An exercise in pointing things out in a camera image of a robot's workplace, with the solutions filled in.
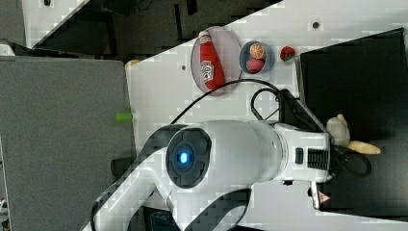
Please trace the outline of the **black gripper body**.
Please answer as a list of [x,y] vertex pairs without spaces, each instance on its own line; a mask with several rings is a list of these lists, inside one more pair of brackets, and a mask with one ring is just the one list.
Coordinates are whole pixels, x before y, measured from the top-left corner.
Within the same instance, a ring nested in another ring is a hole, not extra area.
[[322,133],[322,125],[313,113],[288,90],[277,93],[278,120],[300,131]]

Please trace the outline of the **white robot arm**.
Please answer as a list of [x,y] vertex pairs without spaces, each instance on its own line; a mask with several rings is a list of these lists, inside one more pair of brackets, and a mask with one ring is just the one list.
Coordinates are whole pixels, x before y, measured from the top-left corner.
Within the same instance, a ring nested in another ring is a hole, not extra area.
[[81,231],[127,231],[136,211],[158,193],[180,231],[228,231],[242,219],[256,183],[322,183],[331,136],[287,90],[282,106],[299,123],[212,120],[154,132],[135,162],[92,206]]

